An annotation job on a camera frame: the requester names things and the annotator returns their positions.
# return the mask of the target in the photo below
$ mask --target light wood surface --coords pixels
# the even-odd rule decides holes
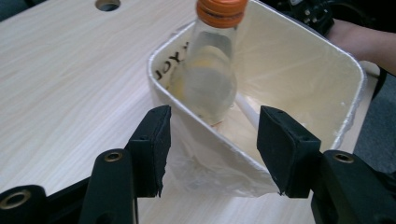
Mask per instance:
[[[124,147],[148,110],[148,58],[192,21],[195,0],[49,0],[0,23],[0,190],[48,195],[89,176],[103,151]],[[369,79],[344,150],[370,104]],[[310,200],[188,195],[164,177],[161,199],[139,199],[141,223],[314,223]]]

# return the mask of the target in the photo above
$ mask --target clear plastic bottle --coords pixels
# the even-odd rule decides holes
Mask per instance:
[[[221,122],[233,104],[236,27],[247,0],[198,0],[185,60],[171,77],[169,91],[210,125]]]

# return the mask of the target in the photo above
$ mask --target black metal bracket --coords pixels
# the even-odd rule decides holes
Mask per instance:
[[[286,112],[262,106],[257,148],[280,193],[307,198],[317,223],[396,223],[396,184],[356,155],[319,152],[320,141]]]
[[[332,10],[322,0],[289,0],[291,15],[321,35],[326,35],[334,21]]]
[[[151,109],[124,149],[103,152],[91,177],[49,197],[35,185],[1,193],[0,223],[138,223],[137,198],[161,196],[170,117],[169,105]]]

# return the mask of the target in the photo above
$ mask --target bottle cap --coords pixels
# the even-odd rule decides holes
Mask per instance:
[[[197,0],[197,15],[216,28],[231,28],[244,17],[248,0]]]

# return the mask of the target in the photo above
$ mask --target white plastic container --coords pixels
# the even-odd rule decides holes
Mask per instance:
[[[237,105],[215,130],[166,90],[184,57],[191,27],[177,31],[148,62],[155,103],[172,106],[167,171],[187,191],[246,197],[277,192],[256,149],[257,131]],[[289,113],[322,141],[321,151],[337,149],[361,98],[365,75],[360,65],[259,2],[248,3],[238,29],[238,92],[257,113],[260,105]]]

